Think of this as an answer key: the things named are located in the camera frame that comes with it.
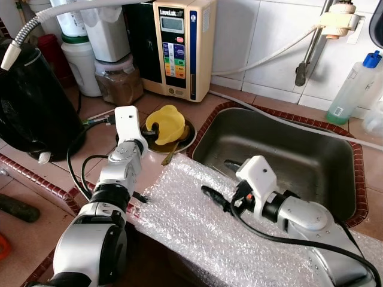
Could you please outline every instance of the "white hose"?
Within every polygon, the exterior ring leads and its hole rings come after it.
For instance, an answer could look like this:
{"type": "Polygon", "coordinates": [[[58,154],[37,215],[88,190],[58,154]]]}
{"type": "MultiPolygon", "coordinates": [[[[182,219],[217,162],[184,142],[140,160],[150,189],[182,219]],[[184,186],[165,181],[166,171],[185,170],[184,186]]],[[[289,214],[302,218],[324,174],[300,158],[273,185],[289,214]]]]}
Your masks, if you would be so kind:
{"type": "Polygon", "coordinates": [[[248,65],[246,67],[243,67],[243,68],[240,68],[240,69],[235,69],[235,70],[231,70],[231,71],[224,71],[224,72],[213,72],[212,75],[213,76],[230,75],[230,74],[234,74],[234,73],[238,73],[238,72],[243,72],[243,71],[247,71],[247,70],[250,70],[252,68],[255,68],[256,66],[259,66],[259,65],[267,62],[268,60],[271,60],[271,59],[275,58],[279,54],[282,54],[283,52],[285,52],[288,49],[290,49],[292,46],[294,46],[297,43],[301,42],[301,40],[305,39],[308,35],[313,33],[313,31],[316,30],[317,28],[320,28],[320,25],[313,25],[312,27],[310,27],[309,30],[307,30],[305,33],[301,34],[301,36],[299,36],[298,38],[296,38],[292,42],[288,43],[285,47],[280,48],[278,51],[275,51],[274,53],[272,53],[271,55],[268,55],[267,57],[263,58],[262,60],[259,60],[259,61],[255,62],[253,64],[250,64],[250,65],[248,65]]]}
{"type": "Polygon", "coordinates": [[[264,112],[264,111],[261,111],[260,109],[257,109],[255,106],[252,106],[248,103],[245,103],[241,100],[238,100],[238,99],[235,99],[234,97],[230,97],[226,94],[221,94],[221,93],[217,93],[216,91],[212,91],[210,90],[209,91],[210,94],[214,94],[218,97],[222,97],[224,99],[227,99],[227,100],[231,100],[233,102],[236,102],[252,111],[256,111],[258,113],[260,113],[261,115],[264,115],[265,117],[268,117],[272,120],[275,120],[279,123],[282,123],[282,124],[286,124],[290,127],[295,127],[297,129],[301,129],[301,130],[305,130],[307,132],[312,132],[312,133],[318,133],[319,135],[323,135],[323,136],[329,136],[330,138],[336,138],[336,139],[343,139],[345,141],[349,141],[349,142],[355,142],[356,144],[360,144],[360,145],[364,145],[364,146],[368,146],[370,148],[374,148],[374,149],[377,149],[377,150],[380,150],[380,151],[383,151],[383,146],[381,145],[376,145],[374,143],[370,143],[370,142],[365,142],[365,141],[361,141],[359,139],[354,139],[354,138],[349,138],[348,136],[341,136],[337,133],[329,133],[329,132],[325,132],[325,131],[322,131],[322,130],[317,130],[317,129],[312,129],[310,127],[305,127],[305,126],[301,126],[299,124],[294,124],[294,123],[291,123],[289,121],[286,121],[286,120],[283,120],[281,118],[278,118],[278,117],[275,117],[273,115],[270,115],[268,114],[267,112],[264,112]]]}
{"type": "Polygon", "coordinates": [[[59,6],[55,6],[52,8],[48,8],[36,13],[37,20],[42,23],[49,18],[55,17],[57,15],[61,15],[64,13],[85,10],[91,8],[99,8],[106,6],[115,6],[115,5],[126,5],[126,4],[135,4],[147,2],[148,0],[91,0],[91,1],[80,1],[73,2],[70,4],[63,4],[59,6]]]}

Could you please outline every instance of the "sink basin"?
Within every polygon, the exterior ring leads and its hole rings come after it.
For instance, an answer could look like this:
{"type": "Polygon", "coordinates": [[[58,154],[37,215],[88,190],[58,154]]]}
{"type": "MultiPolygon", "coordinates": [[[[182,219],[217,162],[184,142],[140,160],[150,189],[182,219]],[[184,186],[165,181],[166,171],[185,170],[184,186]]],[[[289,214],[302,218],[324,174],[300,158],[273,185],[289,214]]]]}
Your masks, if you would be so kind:
{"type": "MultiPolygon", "coordinates": [[[[289,119],[289,114],[279,113],[289,119]]],[[[364,189],[364,195],[366,192],[363,159],[357,168],[363,176],[355,182],[355,145],[286,126],[247,109],[227,108],[213,116],[189,150],[194,160],[235,179],[225,160],[243,163],[254,155],[263,155],[276,173],[280,191],[290,190],[304,200],[321,203],[342,221],[355,215],[357,188],[364,189]]],[[[309,121],[311,127],[327,127],[350,136],[340,127],[309,121]]],[[[363,191],[358,191],[358,195],[363,195],[363,191]]],[[[362,217],[367,215],[366,209],[367,201],[362,217]]],[[[355,225],[355,218],[349,225],[355,225]]]]}

